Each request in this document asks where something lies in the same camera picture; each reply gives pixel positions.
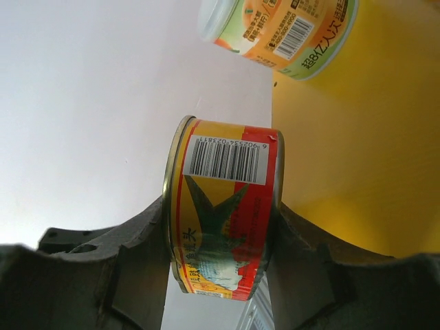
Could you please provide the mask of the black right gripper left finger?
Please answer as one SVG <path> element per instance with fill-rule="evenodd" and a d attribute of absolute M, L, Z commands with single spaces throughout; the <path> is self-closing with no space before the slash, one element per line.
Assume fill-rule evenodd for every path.
<path fill-rule="evenodd" d="M 101 230 L 1 246 L 2 329 L 159 329 L 170 259 L 162 202 Z"/>

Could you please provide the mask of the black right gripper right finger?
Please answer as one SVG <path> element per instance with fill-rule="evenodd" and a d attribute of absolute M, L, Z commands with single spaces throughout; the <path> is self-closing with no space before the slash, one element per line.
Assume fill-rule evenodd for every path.
<path fill-rule="evenodd" d="M 277 329 L 439 328 L 437 253 L 374 253 L 286 205 L 276 218 L 267 280 Z"/>

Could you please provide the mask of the oval fish tin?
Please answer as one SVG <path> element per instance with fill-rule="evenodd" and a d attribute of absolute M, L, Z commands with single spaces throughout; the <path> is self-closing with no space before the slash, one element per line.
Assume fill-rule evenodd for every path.
<path fill-rule="evenodd" d="M 251 299 L 271 255 L 284 165 L 276 129 L 181 120 L 166 164 L 162 217 L 184 293 Z"/>

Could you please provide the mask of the orange can with white lid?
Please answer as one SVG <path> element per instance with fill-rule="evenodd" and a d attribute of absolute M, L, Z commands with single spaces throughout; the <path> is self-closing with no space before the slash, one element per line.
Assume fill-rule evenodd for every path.
<path fill-rule="evenodd" d="M 204 41 L 306 80 L 338 54 L 358 6 L 356 0 L 205 0 L 197 28 Z"/>

